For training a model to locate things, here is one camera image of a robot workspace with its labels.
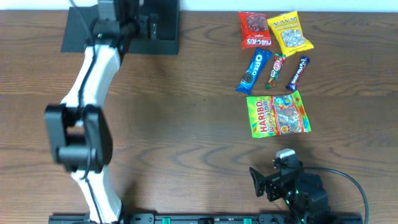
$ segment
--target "small candy bar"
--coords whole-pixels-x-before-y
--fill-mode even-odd
[[[285,62],[285,59],[285,55],[275,54],[274,66],[272,67],[270,78],[268,80],[268,83],[266,84],[267,90],[276,87],[276,80],[278,79],[279,72]]]
[[[304,69],[307,67],[307,65],[310,63],[310,58],[306,56],[301,56],[300,57],[300,63],[298,65],[297,71],[290,80],[289,84],[286,86],[286,89],[290,91],[296,91],[297,90],[297,83],[300,80],[301,75],[304,72]]]

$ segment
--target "red snack bag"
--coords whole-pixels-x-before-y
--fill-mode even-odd
[[[265,14],[239,12],[239,18],[242,23],[242,48],[274,46]]]

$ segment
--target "candy package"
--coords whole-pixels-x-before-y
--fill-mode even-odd
[[[235,90],[250,95],[251,89],[271,56],[272,52],[268,50],[262,50],[260,48],[256,49],[249,68],[244,73],[241,83]]]
[[[285,55],[275,54],[274,66],[272,66],[271,74],[269,75],[268,82],[266,83],[267,90],[276,87],[276,81],[278,80],[279,72],[285,62],[285,59]]]
[[[308,64],[310,64],[310,58],[307,56],[301,56],[297,70],[294,73],[294,76],[290,80],[289,84],[287,84],[286,89],[290,91],[297,90],[297,83],[299,82],[300,77],[301,75],[303,75],[304,69],[308,66]]]
[[[299,91],[280,96],[249,96],[247,102],[253,138],[311,131]]]
[[[296,52],[313,48],[311,42],[303,36],[297,11],[281,14],[269,19],[268,25],[274,32],[280,49],[286,57]]]
[[[254,12],[239,12],[242,23],[242,48],[273,46],[267,16]]]

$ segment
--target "green connector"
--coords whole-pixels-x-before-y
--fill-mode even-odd
[[[251,224],[251,218],[244,218],[243,224]]]
[[[162,219],[162,224],[171,224],[172,223],[172,219],[171,218],[163,218]]]

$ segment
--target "wood grain surface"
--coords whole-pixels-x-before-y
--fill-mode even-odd
[[[104,112],[114,139],[111,178],[130,212],[286,211],[254,193],[249,166],[274,173],[290,147],[307,165],[352,175],[370,223],[398,222],[398,15],[300,12],[315,46],[298,84],[312,132],[252,139],[246,98],[235,92],[254,49],[241,49],[237,12],[182,12],[177,56],[127,55]],[[65,11],[0,11],[0,223],[46,223],[85,213],[79,187],[55,165],[43,113],[72,87],[83,54],[62,54]],[[280,52],[277,42],[269,48]],[[299,57],[289,57],[285,94]],[[357,188],[321,173],[336,212],[364,215]]]

